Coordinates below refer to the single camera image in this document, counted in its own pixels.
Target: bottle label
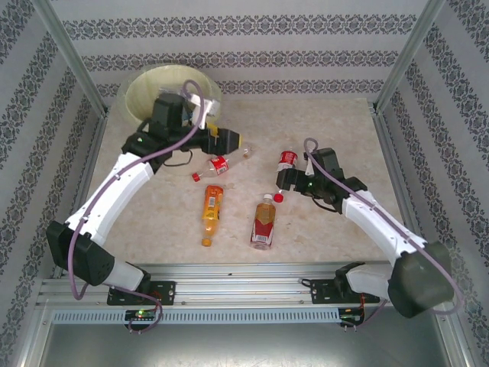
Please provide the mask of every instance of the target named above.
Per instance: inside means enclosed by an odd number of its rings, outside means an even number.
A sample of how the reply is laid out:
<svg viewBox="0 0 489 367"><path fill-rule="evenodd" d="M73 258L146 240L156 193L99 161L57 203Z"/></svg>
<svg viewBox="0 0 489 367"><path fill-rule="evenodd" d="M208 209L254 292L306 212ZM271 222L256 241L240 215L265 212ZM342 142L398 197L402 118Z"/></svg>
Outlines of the bottle label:
<svg viewBox="0 0 489 367"><path fill-rule="evenodd" d="M202 219L219 220L223 195L224 190L221 187L215 185L207 186Z"/></svg>
<svg viewBox="0 0 489 367"><path fill-rule="evenodd" d="M294 168L297 163L297 154L293 151L283 151L280 155L280 162L278 162L277 172L286 170L287 168Z"/></svg>
<svg viewBox="0 0 489 367"><path fill-rule="evenodd" d="M211 159L211 163L214 166L215 172L218 175L225 173L229 169L228 162L221 155L219 155L216 158Z"/></svg>
<svg viewBox="0 0 489 367"><path fill-rule="evenodd" d="M258 219L254 220L253 230L251 231L251 242L263 243L272 246L272 237L274 235L274 224L261 224Z"/></svg>

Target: plastic bottle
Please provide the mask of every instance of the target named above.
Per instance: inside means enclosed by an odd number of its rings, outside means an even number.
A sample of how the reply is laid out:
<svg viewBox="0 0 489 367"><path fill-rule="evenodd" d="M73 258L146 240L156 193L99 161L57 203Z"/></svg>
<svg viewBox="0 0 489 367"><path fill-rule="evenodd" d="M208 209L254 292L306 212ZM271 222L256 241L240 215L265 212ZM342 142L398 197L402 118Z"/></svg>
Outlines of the plastic bottle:
<svg viewBox="0 0 489 367"><path fill-rule="evenodd" d="M202 222L204 225L202 246L209 247L212 244L212 237L219 227L219 216L223 196L224 189L222 187L216 185L207 186L206 198L204 200L204 212L202 214Z"/></svg>
<svg viewBox="0 0 489 367"><path fill-rule="evenodd" d="M234 167L239 162L249 159L251 153L251 146L244 145L231 154L218 155L213 159L209 159L200 170L192 175L192 178L197 182L203 177L216 177L225 173L229 168Z"/></svg>
<svg viewBox="0 0 489 367"><path fill-rule="evenodd" d="M263 196L263 202L258 204L254 214L250 243L251 247L258 250L268 250L272 246L275 221L275 206L272 199L273 197L269 193Z"/></svg>
<svg viewBox="0 0 489 367"><path fill-rule="evenodd" d="M277 172L281 170L286 170L287 168L295 168L297 163L297 153L293 151L292 147L288 147L282 153L280 153L280 161L278 162ZM282 190L274 195L275 203L283 202Z"/></svg>

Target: metal floor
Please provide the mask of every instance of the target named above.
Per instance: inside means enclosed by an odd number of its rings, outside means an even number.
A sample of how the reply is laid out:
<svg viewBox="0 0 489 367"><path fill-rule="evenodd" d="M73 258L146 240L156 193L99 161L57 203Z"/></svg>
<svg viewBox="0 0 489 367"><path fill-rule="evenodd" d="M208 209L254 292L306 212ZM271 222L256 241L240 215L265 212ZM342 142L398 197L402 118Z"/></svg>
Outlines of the metal floor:
<svg viewBox="0 0 489 367"><path fill-rule="evenodd" d="M53 325L44 367L346 367L449 365L428 313L393 309L354 333L338 325L159 325L131 335L121 325Z"/></svg>

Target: orange juice bottle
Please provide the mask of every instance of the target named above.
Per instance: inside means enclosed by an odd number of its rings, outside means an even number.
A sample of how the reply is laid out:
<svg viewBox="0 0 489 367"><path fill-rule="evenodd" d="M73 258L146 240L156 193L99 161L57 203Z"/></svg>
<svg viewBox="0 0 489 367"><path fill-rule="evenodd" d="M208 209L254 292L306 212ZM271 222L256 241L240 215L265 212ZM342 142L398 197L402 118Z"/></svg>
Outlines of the orange juice bottle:
<svg viewBox="0 0 489 367"><path fill-rule="evenodd" d="M212 244L212 237L217 232L219 226L219 214L221 212L222 197L224 189L216 185L208 185L206 188L206 199L204 200L204 213L202 221L204 223L204 233L202 246L209 247Z"/></svg>

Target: black bracket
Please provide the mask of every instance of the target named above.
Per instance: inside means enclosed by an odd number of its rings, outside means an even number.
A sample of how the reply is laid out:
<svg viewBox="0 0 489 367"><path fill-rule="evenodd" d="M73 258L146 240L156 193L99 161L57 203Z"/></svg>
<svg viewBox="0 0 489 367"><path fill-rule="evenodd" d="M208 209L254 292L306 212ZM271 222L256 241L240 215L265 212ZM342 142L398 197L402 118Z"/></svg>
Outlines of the black bracket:
<svg viewBox="0 0 489 367"><path fill-rule="evenodd" d="M174 281L152 281L148 292L145 294L157 298L162 306L173 306L175 301L176 282ZM109 306L154 306L152 300L127 294L110 288L107 296Z"/></svg>
<svg viewBox="0 0 489 367"><path fill-rule="evenodd" d="M313 304L359 304L361 302L360 293L351 291L341 294L334 279L303 279L300 283L310 289ZM365 304L381 302L379 297L372 294L363 293L363 295Z"/></svg>

